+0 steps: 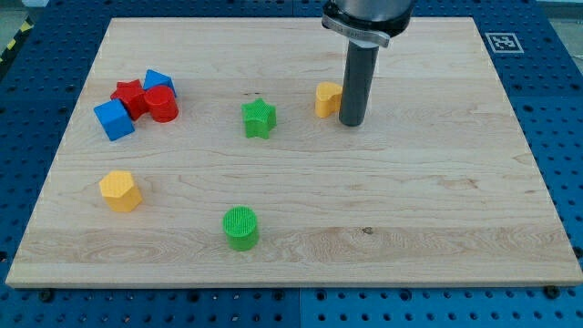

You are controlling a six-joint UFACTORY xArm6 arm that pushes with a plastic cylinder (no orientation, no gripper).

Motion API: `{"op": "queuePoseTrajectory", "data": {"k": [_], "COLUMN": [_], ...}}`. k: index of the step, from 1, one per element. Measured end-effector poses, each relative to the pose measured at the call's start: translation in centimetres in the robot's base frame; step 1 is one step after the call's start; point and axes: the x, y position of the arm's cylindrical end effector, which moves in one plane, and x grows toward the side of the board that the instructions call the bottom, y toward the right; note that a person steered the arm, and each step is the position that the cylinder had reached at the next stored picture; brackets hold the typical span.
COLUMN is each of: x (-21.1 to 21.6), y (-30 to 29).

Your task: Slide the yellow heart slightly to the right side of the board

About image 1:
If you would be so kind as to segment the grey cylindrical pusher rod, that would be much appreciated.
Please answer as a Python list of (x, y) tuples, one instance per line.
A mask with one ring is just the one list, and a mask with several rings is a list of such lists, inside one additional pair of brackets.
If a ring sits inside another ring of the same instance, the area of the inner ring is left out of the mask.
[(345, 126), (358, 127), (363, 123), (378, 51), (378, 46), (349, 42), (339, 111), (339, 119)]

